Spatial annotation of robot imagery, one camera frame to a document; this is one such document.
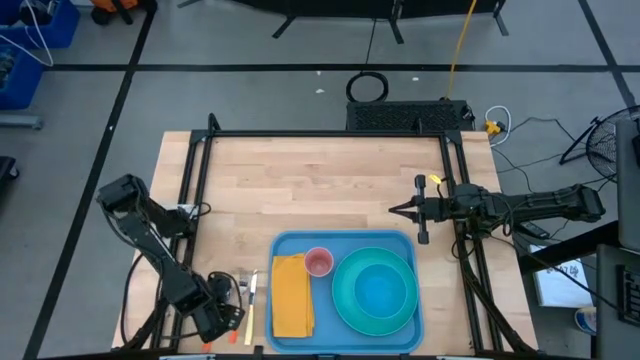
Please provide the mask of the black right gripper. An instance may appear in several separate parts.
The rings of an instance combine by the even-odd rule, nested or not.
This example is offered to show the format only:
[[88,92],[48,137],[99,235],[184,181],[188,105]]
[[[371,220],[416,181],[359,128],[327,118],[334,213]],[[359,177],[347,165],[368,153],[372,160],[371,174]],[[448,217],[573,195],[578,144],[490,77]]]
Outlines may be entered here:
[[[418,243],[428,244],[429,233],[427,230],[427,221],[443,222],[450,219],[448,203],[444,197],[427,197],[425,195],[426,177],[422,174],[417,175],[414,179],[416,194],[413,200],[409,200],[400,205],[389,208],[392,214],[403,216],[411,221],[415,220],[418,224]],[[403,209],[416,207],[416,215],[410,211],[400,211]]]

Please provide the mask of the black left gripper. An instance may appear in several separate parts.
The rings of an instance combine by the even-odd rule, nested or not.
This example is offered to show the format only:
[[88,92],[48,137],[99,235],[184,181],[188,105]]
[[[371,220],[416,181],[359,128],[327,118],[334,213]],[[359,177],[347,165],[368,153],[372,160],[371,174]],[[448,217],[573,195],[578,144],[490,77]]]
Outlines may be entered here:
[[193,312],[193,319],[204,343],[239,328],[245,310],[241,288],[232,275],[210,273],[207,279],[200,279],[199,292],[199,303]]

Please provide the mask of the yellow cloth napkin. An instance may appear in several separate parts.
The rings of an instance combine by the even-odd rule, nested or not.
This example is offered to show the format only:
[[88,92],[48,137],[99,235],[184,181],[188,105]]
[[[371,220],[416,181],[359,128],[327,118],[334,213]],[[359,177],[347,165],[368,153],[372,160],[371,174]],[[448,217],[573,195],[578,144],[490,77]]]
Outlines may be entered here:
[[315,317],[311,279],[304,255],[275,256],[271,280],[273,335],[306,338],[313,335]]

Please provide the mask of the blue plastic bowl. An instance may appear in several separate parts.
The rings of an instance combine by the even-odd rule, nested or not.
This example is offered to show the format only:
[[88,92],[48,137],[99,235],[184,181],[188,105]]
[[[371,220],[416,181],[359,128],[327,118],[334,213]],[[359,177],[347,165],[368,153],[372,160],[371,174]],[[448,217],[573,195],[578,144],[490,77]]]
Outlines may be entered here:
[[406,302],[406,285],[398,270],[375,264],[362,270],[355,282],[355,296],[360,308],[374,318],[395,316]]

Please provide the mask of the pink plastic cup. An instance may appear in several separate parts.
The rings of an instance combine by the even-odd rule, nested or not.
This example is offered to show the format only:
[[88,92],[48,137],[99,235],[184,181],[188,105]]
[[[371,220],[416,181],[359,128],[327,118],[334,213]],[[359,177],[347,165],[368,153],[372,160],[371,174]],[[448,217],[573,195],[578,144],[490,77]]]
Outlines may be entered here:
[[314,247],[304,255],[304,266],[311,276],[324,277],[332,271],[334,257],[328,249]]

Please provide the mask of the teal plastic plate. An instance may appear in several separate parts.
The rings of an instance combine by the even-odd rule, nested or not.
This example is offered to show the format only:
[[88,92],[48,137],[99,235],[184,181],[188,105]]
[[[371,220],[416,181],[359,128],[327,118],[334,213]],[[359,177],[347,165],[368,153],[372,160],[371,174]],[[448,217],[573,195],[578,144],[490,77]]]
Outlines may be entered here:
[[[394,267],[406,285],[404,307],[391,318],[367,315],[356,300],[356,278],[366,267],[375,264]],[[419,288],[414,271],[399,255],[384,248],[366,247],[352,252],[340,262],[333,277],[332,298],[339,316],[352,329],[367,336],[382,337],[400,331],[410,322],[418,307]]]

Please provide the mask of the blue plastic tray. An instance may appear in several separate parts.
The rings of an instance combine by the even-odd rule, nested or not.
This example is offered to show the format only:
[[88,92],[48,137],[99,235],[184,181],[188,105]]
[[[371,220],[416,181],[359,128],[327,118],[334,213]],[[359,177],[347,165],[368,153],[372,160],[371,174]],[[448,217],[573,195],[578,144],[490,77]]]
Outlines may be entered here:
[[[275,256],[305,255],[314,247],[328,249],[334,257],[332,271],[311,279],[315,327],[306,338],[280,338],[272,327],[272,264]],[[271,348],[288,354],[403,354],[414,351],[422,342],[424,323],[420,303],[410,322],[400,331],[382,337],[367,336],[347,325],[339,316],[332,298],[334,273],[340,262],[352,252],[366,247],[390,250],[404,259],[414,271],[415,252],[411,240],[397,230],[314,230],[288,231],[271,244],[266,295],[265,336]]]

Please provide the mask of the black perforated computer case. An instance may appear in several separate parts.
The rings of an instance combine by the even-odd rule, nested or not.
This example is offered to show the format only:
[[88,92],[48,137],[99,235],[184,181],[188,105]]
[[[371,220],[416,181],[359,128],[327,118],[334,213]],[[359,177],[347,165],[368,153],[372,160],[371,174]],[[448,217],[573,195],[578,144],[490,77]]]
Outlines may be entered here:
[[385,101],[347,105],[347,130],[472,131],[475,116],[463,100]]

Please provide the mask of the black remote control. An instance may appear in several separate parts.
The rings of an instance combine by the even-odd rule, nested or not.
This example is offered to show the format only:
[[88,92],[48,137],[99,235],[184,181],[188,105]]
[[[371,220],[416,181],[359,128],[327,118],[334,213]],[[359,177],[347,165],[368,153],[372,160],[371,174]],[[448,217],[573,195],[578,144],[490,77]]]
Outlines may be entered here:
[[549,239],[550,233],[541,227],[531,222],[524,222],[515,225],[515,229],[522,234],[537,238],[537,239]]

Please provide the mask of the black slanted desk beam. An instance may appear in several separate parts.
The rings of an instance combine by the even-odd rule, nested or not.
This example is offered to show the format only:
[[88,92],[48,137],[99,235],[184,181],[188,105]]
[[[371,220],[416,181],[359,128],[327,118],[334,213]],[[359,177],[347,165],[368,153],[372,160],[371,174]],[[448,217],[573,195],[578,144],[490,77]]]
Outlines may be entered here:
[[619,222],[612,221],[541,250],[525,250],[519,257],[520,271],[522,274],[529,274],[592,255],[600,245],[620,247],[618,236]]

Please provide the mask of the white printed paper box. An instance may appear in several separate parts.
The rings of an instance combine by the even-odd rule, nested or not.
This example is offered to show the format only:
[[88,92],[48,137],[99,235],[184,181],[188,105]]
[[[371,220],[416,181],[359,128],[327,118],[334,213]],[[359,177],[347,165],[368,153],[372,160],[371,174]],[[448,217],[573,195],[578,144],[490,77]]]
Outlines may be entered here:
[[[587,286],[586,266],[580,260],[561,263],[558,268],[581,285]],[[552,268],[535,272],[533,280],[541,307],[578,309],[593,306],[589,292]]]

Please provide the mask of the black stand base legs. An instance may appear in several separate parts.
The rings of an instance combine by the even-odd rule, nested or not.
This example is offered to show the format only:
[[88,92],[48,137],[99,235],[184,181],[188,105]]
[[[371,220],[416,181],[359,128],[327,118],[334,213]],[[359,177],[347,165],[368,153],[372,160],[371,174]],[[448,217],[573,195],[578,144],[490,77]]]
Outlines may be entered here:
[[278,39],[297,18],[363,18],[387,21],[397,44],[404,39],[401,19],[474,13],[491,14],[502,36],[509,32],[501,17],[506,0],[229,0],[256,10],[280,14],[284,23],[273,33]]

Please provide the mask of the blue white shoe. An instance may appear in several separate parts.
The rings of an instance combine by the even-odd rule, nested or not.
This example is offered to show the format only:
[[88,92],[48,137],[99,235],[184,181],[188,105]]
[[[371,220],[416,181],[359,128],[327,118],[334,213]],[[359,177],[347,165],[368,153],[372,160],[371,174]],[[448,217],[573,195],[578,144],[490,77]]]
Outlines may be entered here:
[[574,321],[580,331],[590,336],[597,335],[597,308],[585,307],[577,309],[574,313]]

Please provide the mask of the black floor fan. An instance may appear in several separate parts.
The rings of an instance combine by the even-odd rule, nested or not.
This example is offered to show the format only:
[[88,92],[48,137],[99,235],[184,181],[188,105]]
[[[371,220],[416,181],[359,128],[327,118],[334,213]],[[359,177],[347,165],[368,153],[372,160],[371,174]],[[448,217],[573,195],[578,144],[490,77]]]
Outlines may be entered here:
[[635,105],[609,115],[606,118],[595,117],[589,127],[562,154],[559,164],[586,157],[601,176],[616,181],[617,176],[617,135],[618,123],[634,123],[640,130],[640,105]]

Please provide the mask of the grey cabinet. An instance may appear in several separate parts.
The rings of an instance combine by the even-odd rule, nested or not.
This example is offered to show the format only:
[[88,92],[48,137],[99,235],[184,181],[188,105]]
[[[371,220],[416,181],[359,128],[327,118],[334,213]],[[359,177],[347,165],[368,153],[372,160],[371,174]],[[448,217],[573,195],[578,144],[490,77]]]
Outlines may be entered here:
[[640,255],[597,248],[598,360],[640,360]]

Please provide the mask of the black object with wheel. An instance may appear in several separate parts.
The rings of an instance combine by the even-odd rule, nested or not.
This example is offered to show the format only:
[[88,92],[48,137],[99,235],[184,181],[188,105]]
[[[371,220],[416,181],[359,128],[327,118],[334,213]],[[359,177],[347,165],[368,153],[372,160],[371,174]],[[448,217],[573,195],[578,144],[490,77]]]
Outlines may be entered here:
[[20,176],[16,159],[0,156],[0,196],[8,189],[11,182]]

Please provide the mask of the grey metal bar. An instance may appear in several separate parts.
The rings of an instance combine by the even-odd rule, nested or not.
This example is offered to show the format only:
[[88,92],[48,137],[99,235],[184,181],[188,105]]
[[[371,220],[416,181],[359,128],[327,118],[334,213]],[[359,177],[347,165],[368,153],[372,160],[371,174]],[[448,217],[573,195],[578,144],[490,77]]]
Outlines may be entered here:
[[0,127],[40,130],[43,127],[43,121],[35,115],[0,114]]

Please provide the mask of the blue storage bin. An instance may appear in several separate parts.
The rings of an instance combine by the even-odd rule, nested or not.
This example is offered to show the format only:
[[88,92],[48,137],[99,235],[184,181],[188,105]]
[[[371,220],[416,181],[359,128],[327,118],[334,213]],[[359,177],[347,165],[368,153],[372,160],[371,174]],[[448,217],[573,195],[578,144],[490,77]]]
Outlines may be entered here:
[[0,0],[0,44],[6,38],[27,49],[68,48],[76,31],[80,13],[69,0],[29,0],[38,26],[25,25],[21,9],[33,21],[24,0]]
[[24,51],[0,45],[0,110],[28,108],[43,73],[43,66]]

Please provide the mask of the orange and black object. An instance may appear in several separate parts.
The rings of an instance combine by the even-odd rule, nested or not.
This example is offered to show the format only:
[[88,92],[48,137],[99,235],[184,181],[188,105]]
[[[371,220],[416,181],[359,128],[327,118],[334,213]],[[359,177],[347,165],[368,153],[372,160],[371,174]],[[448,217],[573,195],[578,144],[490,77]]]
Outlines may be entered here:
[[92,20],[101,26],[108,25],[111,19],[118,15],[127,25],[133,24],[133,18],[129,11],[140,8],[147,13],[157,10],[157,0],[90,0],[93,4],[91,11]]

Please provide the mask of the orange-handled metal fork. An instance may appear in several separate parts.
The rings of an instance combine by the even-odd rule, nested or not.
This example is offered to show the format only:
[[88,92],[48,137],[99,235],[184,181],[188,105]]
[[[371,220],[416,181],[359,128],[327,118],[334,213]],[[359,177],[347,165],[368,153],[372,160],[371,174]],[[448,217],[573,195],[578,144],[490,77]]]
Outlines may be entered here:
[[[238,276],[237,276],[236,280],[237,280],[237,283],[238,283],[238,290],[239,290],[239,294],[237,295],[237,299],[238,299],[239,302],[242,302],[243,295],[249,289],[250,275],[246,270],[244,270],[242,268],[239,268],[238,269]],[[237,341],[237,337],[238,337],[238,332],[236,330],[233,330],[231,332],[230,337],[229,337],[229,343],[230,344],[235,344],[236,341]]]

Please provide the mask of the cream-handled table knife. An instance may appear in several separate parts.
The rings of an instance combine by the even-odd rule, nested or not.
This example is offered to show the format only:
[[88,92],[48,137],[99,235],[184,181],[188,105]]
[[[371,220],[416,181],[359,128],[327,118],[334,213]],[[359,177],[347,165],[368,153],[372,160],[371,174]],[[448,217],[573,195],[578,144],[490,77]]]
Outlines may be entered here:
[[254,319],[255,319],[255,296],[257,291],[258,270],[255,269],[252,273],[249,285],[249,308],[247,313],[247,324],[244,336],[244,345],[249,346],[252,344],[253,332],[254,332]]

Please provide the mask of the black metal table frame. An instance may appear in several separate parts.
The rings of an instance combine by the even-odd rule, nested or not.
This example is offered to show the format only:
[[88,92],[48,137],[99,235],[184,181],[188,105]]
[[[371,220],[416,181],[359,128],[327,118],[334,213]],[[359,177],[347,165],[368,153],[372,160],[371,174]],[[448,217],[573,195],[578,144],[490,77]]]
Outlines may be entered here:
[[[180,193],[192,138],[196,141],[186,200]],[[445,170],[438,138],[378,137],[346,131],[217,132],[212,140],[202,194],[212,212],[201,218],[193,246],[181,242],[178,256],[193,249],[193,268],[207,275],[223,270],[260,271],[253,340],[264,356],[276,350],[266,338],[270,245],[287,230],[395,229],[416,251],[425,333],[416,355],[471,355],[471,330],[460,266],[450,247],[451,222],[430,223],[430,244],[419,245],[417,227],[387,209],[414,193],[414,176]],[[165,132],[150,185],[165,206],[193,202],[204,144],[196,131]],[[539,348],[515,250],[483,241],[497,307],[521,338]]]

